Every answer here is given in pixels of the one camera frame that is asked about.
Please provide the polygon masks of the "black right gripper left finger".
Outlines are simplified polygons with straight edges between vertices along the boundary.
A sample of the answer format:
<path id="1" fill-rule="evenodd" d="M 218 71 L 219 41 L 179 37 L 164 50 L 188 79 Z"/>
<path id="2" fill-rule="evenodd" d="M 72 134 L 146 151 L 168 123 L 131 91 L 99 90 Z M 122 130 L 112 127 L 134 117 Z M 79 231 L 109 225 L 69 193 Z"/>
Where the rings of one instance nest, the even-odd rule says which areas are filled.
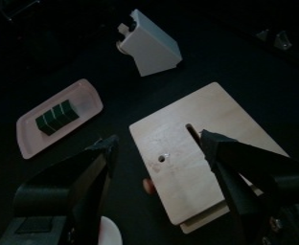
<path id="1" fill-rule="evenodd" d="M 15 195 L 15 245 L 97 245 L 119 138 L 96 141 L 51 165 Z"/>

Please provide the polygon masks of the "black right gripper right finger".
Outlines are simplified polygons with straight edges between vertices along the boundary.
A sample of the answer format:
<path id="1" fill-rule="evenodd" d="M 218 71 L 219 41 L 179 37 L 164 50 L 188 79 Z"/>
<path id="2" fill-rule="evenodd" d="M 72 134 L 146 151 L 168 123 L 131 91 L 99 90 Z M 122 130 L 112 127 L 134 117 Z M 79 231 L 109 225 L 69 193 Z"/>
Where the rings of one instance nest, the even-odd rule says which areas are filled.
<path id="1" fill-rule="evenodd" d="M 299 245 L 299 162 L 204 130 L 200 149 L 242 245 Z"/>

